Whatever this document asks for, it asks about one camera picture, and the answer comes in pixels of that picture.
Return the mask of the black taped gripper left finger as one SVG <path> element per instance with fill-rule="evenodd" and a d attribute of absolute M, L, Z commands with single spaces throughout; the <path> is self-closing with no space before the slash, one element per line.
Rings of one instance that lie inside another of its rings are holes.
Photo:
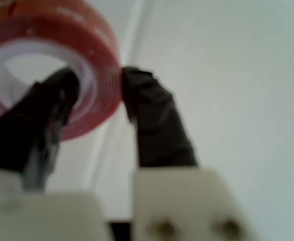
<path fill-rule="evenodd" d="M 0 117 L 0 240 L 112 240 L 91 194 L 45 192 L 79 86 L 61 69 Z"/>

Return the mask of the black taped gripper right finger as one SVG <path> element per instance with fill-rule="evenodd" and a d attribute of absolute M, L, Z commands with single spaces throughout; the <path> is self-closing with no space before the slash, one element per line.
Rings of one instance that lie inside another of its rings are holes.
<path fill-rule="evenodd" d="M 133 240 L 260 240 L 222 176 L 198 163 L 173 96 L 152 73 L 122 70 L 135 128 Z"/>

